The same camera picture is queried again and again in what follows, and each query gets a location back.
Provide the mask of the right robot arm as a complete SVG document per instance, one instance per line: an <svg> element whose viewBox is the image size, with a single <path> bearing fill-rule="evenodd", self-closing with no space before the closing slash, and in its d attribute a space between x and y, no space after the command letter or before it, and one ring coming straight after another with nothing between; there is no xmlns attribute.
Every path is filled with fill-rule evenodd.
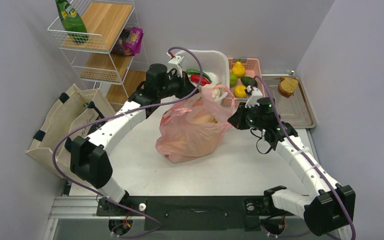
<svg viewBox="0 0 384 240"><path fill-rule="evenodd" d="M349 185L341 185L321 167L298 132L280 119L270 98L259 98L251 106L241 102L228 122L238 130L262 131L269 149L283 157L307 190L307 195L281 185L265 190L262 206L266 213L274 215L283 210L298 216L316 236L353 221L355 191Z"/></svg>

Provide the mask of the pink plastic grocery bag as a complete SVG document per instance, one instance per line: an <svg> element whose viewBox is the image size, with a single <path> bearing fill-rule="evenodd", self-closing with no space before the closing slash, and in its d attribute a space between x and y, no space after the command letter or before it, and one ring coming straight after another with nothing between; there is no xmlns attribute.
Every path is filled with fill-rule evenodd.
<svg viewBox="0 0 384 240"><path fill-rule="evenodd" d="M214 86L221 90L217 100L212 98ZM223 84L200 87L197 94L175 103L162 115L156 150L172 163L187 162L213 153L232 127L228 118L236 111L235 103L234 94ZM191 123L194 116L201 114L212 114L217 123Z"/></svg>

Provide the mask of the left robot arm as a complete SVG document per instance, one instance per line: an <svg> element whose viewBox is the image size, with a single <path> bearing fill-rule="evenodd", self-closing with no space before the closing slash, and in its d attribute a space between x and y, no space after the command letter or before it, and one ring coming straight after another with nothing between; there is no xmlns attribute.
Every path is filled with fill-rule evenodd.
<svg viewBox="0 0 384 240"><path fill-rule="evenodd" d="M125 214L129 210L129 194L113 178L111 151L130 130L163 106L163 99L173 96L187 99L197 91L180 63L150 65L145 81L114 116L105 118L104 124L93 133L71 141L70 171L108 198L109 208L116 215Z"/></svg>

